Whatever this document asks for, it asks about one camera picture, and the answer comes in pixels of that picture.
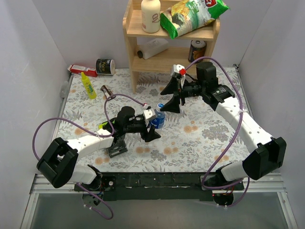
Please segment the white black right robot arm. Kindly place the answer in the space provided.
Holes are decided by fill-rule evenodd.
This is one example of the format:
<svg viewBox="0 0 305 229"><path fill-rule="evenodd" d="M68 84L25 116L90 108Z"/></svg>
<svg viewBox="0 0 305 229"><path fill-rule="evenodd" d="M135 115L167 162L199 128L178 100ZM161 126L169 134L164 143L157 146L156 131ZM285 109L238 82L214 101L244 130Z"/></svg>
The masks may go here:
<svg viewBox="0 0 305 229"><path fill-rule="evenodd" d="M173 97L161 110L179 113L186 98L200 96L229 123L250 152L245 160L217 169L215 176L205 184L225 190L233 181L245 177L258 180L280 168L284 162L286 141L281 137L274 138L243 109L237 93L218 82L216 67L211 62L198 63L196 76L196 80L188 82L185 68L180 64L173 65L172 78L161 92L162 95L172 94Z"/></svg>

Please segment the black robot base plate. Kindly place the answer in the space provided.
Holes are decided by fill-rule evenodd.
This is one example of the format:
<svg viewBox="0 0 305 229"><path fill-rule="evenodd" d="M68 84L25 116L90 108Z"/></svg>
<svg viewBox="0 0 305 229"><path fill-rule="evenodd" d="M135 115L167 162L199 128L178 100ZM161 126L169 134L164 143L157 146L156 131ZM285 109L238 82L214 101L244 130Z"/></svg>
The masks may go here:
<svg viewBox="0 0 305 229"><path fill-rule="evenodd" d="M200 172L106 172L92 184L75 185L75 191L99 194L104 201L117 200L180 200L216 201L220 205L233 203L233 192L243 191L242 181L233 188L217 190L220 183L211 173L206 180Z"/></svg>

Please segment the small blue-label water bottle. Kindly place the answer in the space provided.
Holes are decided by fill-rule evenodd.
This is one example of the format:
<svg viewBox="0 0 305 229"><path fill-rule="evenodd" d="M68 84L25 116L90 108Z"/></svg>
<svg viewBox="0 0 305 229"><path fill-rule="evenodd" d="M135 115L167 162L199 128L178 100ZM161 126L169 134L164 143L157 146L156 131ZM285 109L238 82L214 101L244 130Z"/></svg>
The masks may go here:
<svg viewBox="0 0 305 229"><path fill-rule="evenodd" d="M165 112L155 108L155 113L157 117L154 120L150 121L150 124L155 127L155 129L161 129L164 126L165 122Z"/></svg>

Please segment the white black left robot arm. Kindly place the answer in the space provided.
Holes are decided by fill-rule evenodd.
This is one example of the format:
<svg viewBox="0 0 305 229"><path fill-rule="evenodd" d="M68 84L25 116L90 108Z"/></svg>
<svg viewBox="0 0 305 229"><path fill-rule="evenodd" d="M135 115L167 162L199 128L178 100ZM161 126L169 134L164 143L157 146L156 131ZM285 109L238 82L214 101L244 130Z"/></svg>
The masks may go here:
<svg viewBox="0 0 305 229"><path fill-rule="evenodd" d="M124 106L117 116L93 135L63 140L58 137L51 142L37 163L37 169L54 188L68 182L82 183L89 190L96 191L102 185L102 173L92 165L79 165L78 161L96 151L104 149L110 158L128 151L125 143L127 133L139 133L141 139L150 142L161 136L150 121L156 113L150 107L143 114L135 115L132 107Z"/></svg>

